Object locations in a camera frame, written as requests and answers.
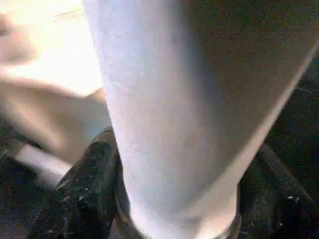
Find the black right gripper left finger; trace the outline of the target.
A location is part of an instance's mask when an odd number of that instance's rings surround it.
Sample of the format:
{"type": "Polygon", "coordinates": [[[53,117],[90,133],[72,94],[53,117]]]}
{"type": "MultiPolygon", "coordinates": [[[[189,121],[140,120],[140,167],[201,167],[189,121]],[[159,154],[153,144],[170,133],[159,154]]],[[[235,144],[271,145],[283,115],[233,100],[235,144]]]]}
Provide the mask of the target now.
{"type": "Polygon", "coordinates": [[[121,167],[112,127],[101,131],[55,188],[32,226],[34,239],[107,239],[121,167]]]}

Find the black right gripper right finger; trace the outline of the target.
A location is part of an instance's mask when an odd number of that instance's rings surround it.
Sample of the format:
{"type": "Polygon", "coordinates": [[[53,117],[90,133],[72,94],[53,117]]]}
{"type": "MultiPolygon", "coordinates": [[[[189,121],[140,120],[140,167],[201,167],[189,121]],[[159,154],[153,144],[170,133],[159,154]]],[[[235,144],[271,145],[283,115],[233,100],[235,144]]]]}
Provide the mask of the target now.
{"type": "Polygon", "coordinates": [[[263,144],[240,181],[240,239],[317,239],[319,207],[263,144]]]}

